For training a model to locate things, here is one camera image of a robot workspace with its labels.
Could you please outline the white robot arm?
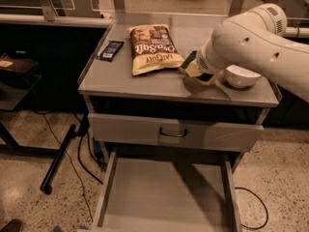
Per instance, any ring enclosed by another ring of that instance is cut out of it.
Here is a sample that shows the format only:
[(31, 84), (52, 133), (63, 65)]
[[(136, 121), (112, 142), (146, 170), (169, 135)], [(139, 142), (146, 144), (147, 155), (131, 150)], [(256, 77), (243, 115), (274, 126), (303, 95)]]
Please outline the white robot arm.
[(309, 102), (309, 45), (286, 39), (286, 29), (287, 17), (275, 4), (228, 17), (214, 27), (185, 72), (212, 78), (236, 65)]

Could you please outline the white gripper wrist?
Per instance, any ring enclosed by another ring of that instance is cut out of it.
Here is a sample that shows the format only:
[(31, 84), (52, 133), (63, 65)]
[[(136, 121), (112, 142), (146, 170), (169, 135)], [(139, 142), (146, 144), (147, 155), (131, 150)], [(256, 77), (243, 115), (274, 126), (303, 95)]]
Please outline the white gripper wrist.
[(226, 63), (219, 57), (208, 40), (196, 54), (196, 60), (191, 61), (185, 68), (189, 77), (196, 77), (197, 81), (204, 86), (210, 86), (219, 76)]

